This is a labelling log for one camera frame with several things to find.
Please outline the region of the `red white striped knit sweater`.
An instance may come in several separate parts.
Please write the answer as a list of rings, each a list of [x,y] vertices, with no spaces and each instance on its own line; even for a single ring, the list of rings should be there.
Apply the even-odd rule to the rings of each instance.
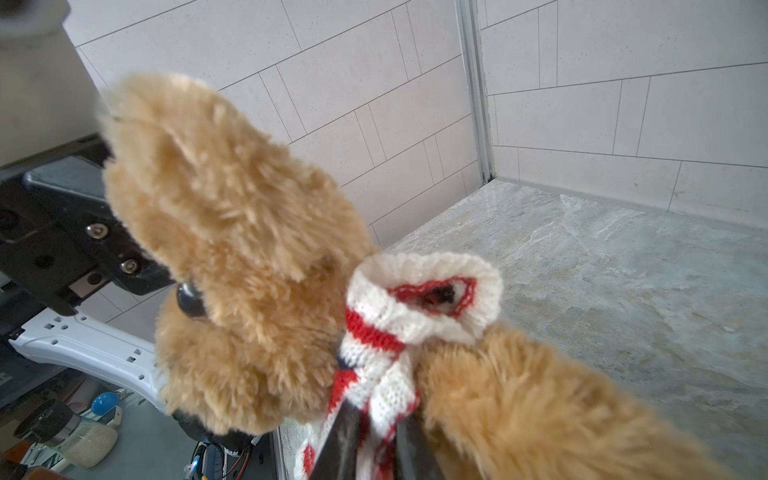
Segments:
[[[342,411],[358,414],[352,466],[359,479],[394,475],[396,426],[420,403],[415,357],[430,340],[474,345],[498,318],[503,282],[484,259],[450,252],[378,254],[354,271],[329,406],[309,424],[294,476],[308,479]]]

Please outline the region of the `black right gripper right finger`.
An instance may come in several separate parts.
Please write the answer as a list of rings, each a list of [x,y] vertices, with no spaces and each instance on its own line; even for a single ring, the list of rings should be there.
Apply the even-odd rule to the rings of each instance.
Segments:
[[[398,480],[444,480],[435,456],[414,415],[396,424],[394,478]]]

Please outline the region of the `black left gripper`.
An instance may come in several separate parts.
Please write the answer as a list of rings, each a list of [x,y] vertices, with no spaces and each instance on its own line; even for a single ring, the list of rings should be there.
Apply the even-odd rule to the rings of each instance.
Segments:
[[[59,314],[75,314],[109,282],[135,295],[172,282],[106,200],[109,155],[94,134],[1,170],[1,271]]]

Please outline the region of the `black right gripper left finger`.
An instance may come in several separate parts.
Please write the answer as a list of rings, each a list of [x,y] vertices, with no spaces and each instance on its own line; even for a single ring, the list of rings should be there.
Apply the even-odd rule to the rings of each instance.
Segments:
[[[336,419],[316,463],[310,480],[355,480],[361,412],[348,401],[340,405]]]

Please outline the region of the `brown teddy bear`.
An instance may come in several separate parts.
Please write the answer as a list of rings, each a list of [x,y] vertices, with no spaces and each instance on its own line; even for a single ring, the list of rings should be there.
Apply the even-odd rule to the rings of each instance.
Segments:
[[[183,75],[104,96],[114,215],[165,266],[156,355],[168,410],[217,434],[324,418],[355,269],[381,253],[334,179]],[[499,319],[415,357],[418,420],[445,479],[725,479],[696,438],[607,376]]]

